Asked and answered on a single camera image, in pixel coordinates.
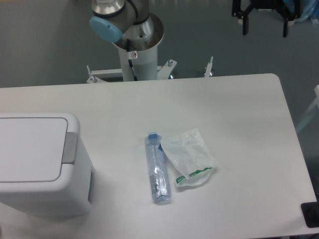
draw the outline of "sticker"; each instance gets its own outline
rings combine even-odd
[[[138,52],[137,51],[128,52],[128,59],[129,60],[137,59],[137,57],[138,57]]]

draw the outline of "black object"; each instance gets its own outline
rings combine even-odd
[[[319,227],[319,202],[302,203],[301,210],[309,228]]]
[[[249,18],[248,14],[255,9],[271,9],[276,10],[284,18],[283,37],[288,35],[288,21],[293,21],[303,14],[303,0],[294,0],[295,11],[291,12],[286,6],[284,0],[250,0],[246,10],[241,9],[241,0],[233,0],[232,16],[243,20],[243,35],[248,33]]]

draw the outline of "bottle label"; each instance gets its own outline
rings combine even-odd
[[[190,174],[189,174],[189,177],[193,177],[193,176],[195,176],[196,174],[199,174],[199,173],[201,173],[201,172],[204,172],[204,171],[206,171],[206,170],[208,170],[208,169],[211,169],[211,167],[210,167],[210,168],[204,168],[203,170],[196,170],[195,172],[190,173]],[[184,176],[180,176],[180,177],[176,178],[176,183],[179,184],[179,183],[181,183],[184,179],[185,179]]]
[[[152,194],[158,194],[160,190],[159,180],[157,175],[152,175],[150,177]]]

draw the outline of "metal stand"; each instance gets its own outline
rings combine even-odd
[[[319,86],[315,87],[316,99],[308,106],[306,111],[301,115],[297,126],[296,132],[299,133],[312,119],[316,116],[319,107]],[[301,209],[309,228],[319,227],[319,202],[302,203]]]
[[[312,119],[316,116],[319,109],[319,86],[315,87],[315,92],[317,97],[315,100],[308,106],[305,112],[300,116],[297,126],[295,127],[296,132],[299,133],[303,130],[307,124],[309,124]]]
[[[174,70],[177,62],[174,60],[168,60],[165,65],[158,66],[158,80],[173,79],[172,71]],[[87,66],[89,78],[87,83],[106,83],[108,78],[122,77],[122,69],[112,69],[112,70],[100,70],[91,71],[89,66]]]

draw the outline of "gray floor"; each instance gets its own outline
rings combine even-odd
[[[159,64],[178,62],[177,78],[202,76],[214,56],[216,76],[274,73],[294,122],[319,84],[319,26],[290,27],[276,12],[250,15],[250,32],[231,16],[231,0],[150,0],[164,23]],[[115,47],[89,26],[90,0],[0,1],[0,87],[82,84],[91,70],[119,68]],[[319,175],[319,117],[299,135],[311,176]]]

